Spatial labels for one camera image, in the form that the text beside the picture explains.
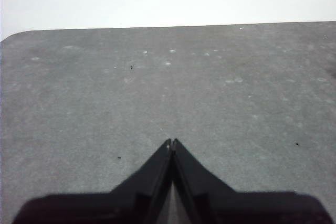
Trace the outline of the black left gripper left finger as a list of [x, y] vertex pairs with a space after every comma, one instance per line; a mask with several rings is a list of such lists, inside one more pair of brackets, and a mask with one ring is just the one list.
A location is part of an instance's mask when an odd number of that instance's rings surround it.
[[170, 190], [172, 141], [107, 193], [53, 194], [27, 201], [14, 223], [155, 223]]

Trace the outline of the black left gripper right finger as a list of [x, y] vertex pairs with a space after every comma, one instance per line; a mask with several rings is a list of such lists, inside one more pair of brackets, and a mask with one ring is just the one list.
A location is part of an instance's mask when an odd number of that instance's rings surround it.
[[330, 223], [320, 201], [290, 191], [238, 192], [207, 170], [178, 140], [174, 183], [191, 223]]

